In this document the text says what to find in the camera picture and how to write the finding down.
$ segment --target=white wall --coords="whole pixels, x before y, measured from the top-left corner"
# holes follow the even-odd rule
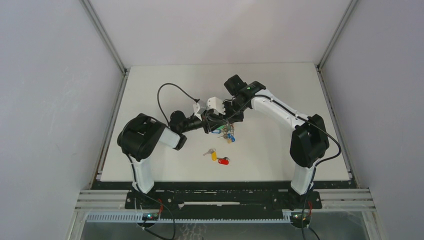
[[[92,0],[126,67],[318,63],[350,0]]]
[[[0,239],[63,239],[121,73],[77,0],[0,3]]]
[[[423,239],[424,1],[361,1],[324,66],[390,240]]]

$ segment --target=keychain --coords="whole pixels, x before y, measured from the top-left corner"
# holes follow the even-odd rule
[[[218,158],[218,163],[222,165],[228,165],[230,163],[230,160],[228,159],[228,157]]]
[[[203,156],[206,156],[208,154],[210,154],[210,158],[212,158],[212,161],[216,161],[217,160],[217,151],[215,150],[215,148],[209,149],[207,152],[205,152],[203,154]]]

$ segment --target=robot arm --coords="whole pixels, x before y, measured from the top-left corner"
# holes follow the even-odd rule
[[[309,187],[312,187],[310,183],[315,164],[329,147],[327,135],[314,127],[325,131],[324,120],[317,114],[309,117],[296,111],[275,98],[257,81],[247,85],[235,75],[229,78],[224,86],[233,96],[232,100],[222,101],[213,97],[207,103],[198,101],[193,105],[194,114],[189,117],[182,111],[174,111],[170,116],[169,128],[142,113],[125,126],[118,137],[118,145],[132,164],[134,187],[143,193],[153,187],[148,157],[158,142],[179,150],[187,139],[183,133],[200,128],[209,133],[226,122],[242,122],[243,112],[250,108],[292,129],[290,155],[296,165],[289,191],[298,198],[296,202],[300,201]]]

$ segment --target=white table surface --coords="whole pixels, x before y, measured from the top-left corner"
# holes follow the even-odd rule
[[[319,114],[325,127],[336,137],[329,109],[313,63],[209,64],[133,66],[123,93],[105,159],[101,181],[132,181],[127,157],[117,145],[117,137],[125,124],[144,113],[166,123],[156,94],[163,83],[174,83],[195,98],[230,99],[224,82],[238,74],[248,84],[259,81],[274,96],[294,109],[310,116]],[[165,114],[181,110],[186,116],[193,113],[193,101],[173,86],[160,92]],[[289,149],[291,130],[279,125],[260,112],[247,109],[244,122],[234,124],[236,141],[228,144],[217,134],[205,134],[203,129],[186,132],[184,147],[176,151],[158,143],[151,154],[151,171],[155,181],[290,181],[295,163]],[[228,157],[229,165],[203,156],[216,149],[218,157]],[[331,142],[325,157],[334,155],[337,146]],[[349,180],[342,156],[324,162],[316,171],[315,180]]]

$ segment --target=key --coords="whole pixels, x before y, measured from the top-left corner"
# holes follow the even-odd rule
[[[206,156],[206,155],[208,155],[208,154],[212,154],[212,153],[214,153],[214,152],[215,152],[215,149],[211,148],[211,149],[209,149],[207,152],[205,152],[205,153],[203,154],[203,156]]]

